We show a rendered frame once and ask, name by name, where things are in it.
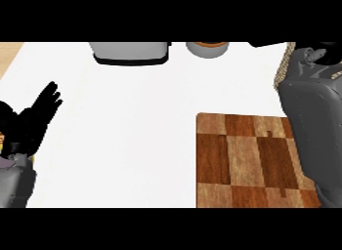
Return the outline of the grey can with orange rim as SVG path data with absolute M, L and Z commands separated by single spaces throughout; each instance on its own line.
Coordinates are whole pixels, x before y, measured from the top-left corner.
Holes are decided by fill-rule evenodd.
M 204 42 L 187 42 L 186 47 L 190 53 L 204 59 L 214 59 L 220 57 L 227 50 L 229 43 L 204 43 Z

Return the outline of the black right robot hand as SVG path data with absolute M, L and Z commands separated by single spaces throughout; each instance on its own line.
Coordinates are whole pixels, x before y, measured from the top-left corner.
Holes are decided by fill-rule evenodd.
M 294 49 L 324 49 L 324 56 L 315 61 L 321 65 L 334 65 L 342 62 L 342 42 L 297 42 Z

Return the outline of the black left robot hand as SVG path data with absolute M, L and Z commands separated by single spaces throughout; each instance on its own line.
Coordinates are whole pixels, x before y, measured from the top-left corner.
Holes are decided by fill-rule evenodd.
M 47 125 L 62 102 L 54 82 L 47 84 L 32 106 L 20 113 L 0 101 L 0 132 L 4 136 L 0 156 L 4 159 L 10 159 L 17 153 L 26 156 L 36 153 Z

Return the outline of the brown wooden cutting board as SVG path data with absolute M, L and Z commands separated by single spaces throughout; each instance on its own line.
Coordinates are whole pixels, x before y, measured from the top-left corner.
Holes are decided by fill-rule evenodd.
M 196 206 L 319 206 L 287 118 L 217 113 L 196 116 Z

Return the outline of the grey appliance with black base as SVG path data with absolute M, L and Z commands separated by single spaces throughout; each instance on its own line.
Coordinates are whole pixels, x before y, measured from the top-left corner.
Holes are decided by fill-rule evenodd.
M 168 61 L 170 42 L 90 42 L 97 63 L 122 66 L 158 65 Z

